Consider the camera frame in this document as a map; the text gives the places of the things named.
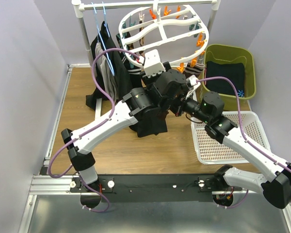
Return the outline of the white round clip hanger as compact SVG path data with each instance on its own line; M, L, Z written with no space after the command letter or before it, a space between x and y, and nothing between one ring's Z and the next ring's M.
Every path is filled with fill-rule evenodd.
M210 31L190 4L188 0L130 2L139 8L120 20L121 47L141 55L157 50L172 66L197 61Z

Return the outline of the brown striped sock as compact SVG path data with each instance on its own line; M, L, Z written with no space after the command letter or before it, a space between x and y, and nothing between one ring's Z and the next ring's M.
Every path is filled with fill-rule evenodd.
M182 74L186 77L189 78L192 75L194 75L195 77L199 77L199 75L201 73L204 72L205 69L205 65L201 64L198 62L198 58L194 58L193 60L191 60L190 62L187 63L184 71L182 72Z

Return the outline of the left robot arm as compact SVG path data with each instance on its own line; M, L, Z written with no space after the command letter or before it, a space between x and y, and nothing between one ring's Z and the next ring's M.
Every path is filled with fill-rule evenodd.
M167 131L169 110L176 115L182 101L188 100L198 86L196 75L169 69L157 75L145 88L130 90L111 110L77 130L64 129L62 139L73 168L80 174L81 186L92 192L98 185L93 149L123 128L136 125L137 135L145 137Z

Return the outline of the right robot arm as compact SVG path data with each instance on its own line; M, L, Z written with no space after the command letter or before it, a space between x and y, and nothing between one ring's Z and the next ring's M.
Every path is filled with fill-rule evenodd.
M274 207L284 209L291 203L291 162L272 154L223 115L224 103L215 92L208 92L202 102L185 98L183 111L203 121L207 135L240 154L259 170L258 173L225 165L213 178L219 190L241 187L262 194Z

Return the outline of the black hanging garment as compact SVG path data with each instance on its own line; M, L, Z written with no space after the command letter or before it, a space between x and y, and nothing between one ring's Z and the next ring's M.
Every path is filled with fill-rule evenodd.
M108 32L109 32L109 29L106 28L105 21L103 21L100 28L100 35L106 49L112 49L112 48L115 48L116 45L112 37L108 35ZM97 35L96 38L91 43L92 56L94 59L96 58L94 45L96 45L97 42L100 42L100 38L98 37L99 35ZM129 78L129 73L127 69L125 68L124 64L122 63L122 58L125 55L122 52L118 52L118 51L111 51L110 53L108 53L108 55L110 57L112 66L114 68L114 75L115 75L114 78L115 78L117 91L118 91L118 100L116 102L118 102L119 100L122 100L122 97L128 94L129 91L133 89L133 87ZM92 93L91 95L86 95L85 104L90 109L95 110L97 100L98 99L94 98L94 94ZM158 117L146 118L144 120L139 121L138 123L134 125L129 126L129 128L132 131L135 131L138 137L145 137L151 134L157 135L159 133L166 133L167 125L166 125L165 117L166 115L163 118L158 118Z

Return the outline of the argyle brown sock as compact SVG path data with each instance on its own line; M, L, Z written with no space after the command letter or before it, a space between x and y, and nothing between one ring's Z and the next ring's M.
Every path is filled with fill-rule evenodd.
M142 23L144 23L144 20L143 19L140 19L139 20L139 24L142 24ZM141 32L143 29L144 29L144 27L140 27L139 28L139 32ZM143 47L144 46L144 43L145 43L144 37L140 38L139 39L139 45L140 45L140 47ZM140 50L139 51L139 54L140 55L143 55L144 54L144 50Z
M134 42L132 40L131 34L129 32L124 32L123 30L121 30L120 32L121 32L122 48L133 52Z

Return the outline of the white perforated basket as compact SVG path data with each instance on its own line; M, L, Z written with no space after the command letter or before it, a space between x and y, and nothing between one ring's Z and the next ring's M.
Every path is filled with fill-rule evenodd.
M265 134L262 123L258 115L252 111L225 111L223 115L231 121L239 124L242 120L242 128L246 138L260 150L271 150L269 141ZM221 144L212 139L205 131L206 124L198 122L191 117L191 130L194 141L194 149L199 162L205 165L225 165L248 163L249 153L256 150L247 144L241 134L240 129L234 129Z

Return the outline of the white clothes rack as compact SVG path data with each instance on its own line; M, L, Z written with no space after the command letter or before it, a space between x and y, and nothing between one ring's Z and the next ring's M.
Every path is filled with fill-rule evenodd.
M203 61L203 51L206 49L206 46L208 44L210 31L214 23L216 12L218 11L221 2L219 0L147 0L139 2L131 1L118 3L84 4L80 0L73 0L71 3L73 5L75 15L79 20L90 64L94 62L94 59L92 56L92 50L88 39L83 13L89 10L96 12L97 10L106 11L107 9L133 8L133 11L125 15L119 23L118 30L120 36L121 30L123 30L124 32L129 32L131 34L133 42L136 42L139 41L140 38L145 37L149 32L153 31L154 29L158 29L161 36L161 39L159 41L144 45L143 47L138 47L134 49L133 52L139 52L140 50L148 50L154 47L159 47L161 45L175 42L177 40L190 37L195 34L199 35L199 39L196 44L198 50L190 56L182 57L180 59L171 61L171 66L175 66L190 62L194 58L198 58L198 62ZM212 5L209 21L207 24L204 24L203 21L200 19L198 14L191 6L192 4ZM136 13L143 13L143 11L147 9L151 10L153 14L152 20L146 21L138 25L129 25L126 27L124 26L126 20L131 15L134 15ZM199 29L188 31L187 33L178 34L173 37L167 37L164 29L166 26L188 26L192 25L193 23L199 25Z

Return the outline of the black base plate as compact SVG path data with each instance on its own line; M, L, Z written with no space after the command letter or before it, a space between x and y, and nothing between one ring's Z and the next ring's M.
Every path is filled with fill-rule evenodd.
M212 192L228 185L214 174L99 175L102 193L110 202L212 202Z

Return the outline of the aluminium frame rail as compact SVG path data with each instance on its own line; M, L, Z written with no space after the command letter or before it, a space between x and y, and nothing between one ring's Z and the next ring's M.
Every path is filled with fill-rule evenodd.
M55 120L51 128L50 138L47 143L47 149L42 163L42 167L37 175L34 175L31 180L28 198L25 204L25 209L19 226L20 233L27 233L30 229L32 217L37 205L37 200L40 195L65 195L69 194L67 178L53 179L47 175L46 169L48 168L51 159L52 148L55 142L56 132L58 129L61 113L63 110L65 97L70 82L73 66L67 66L64 87L60 95L60 104L56 110Z

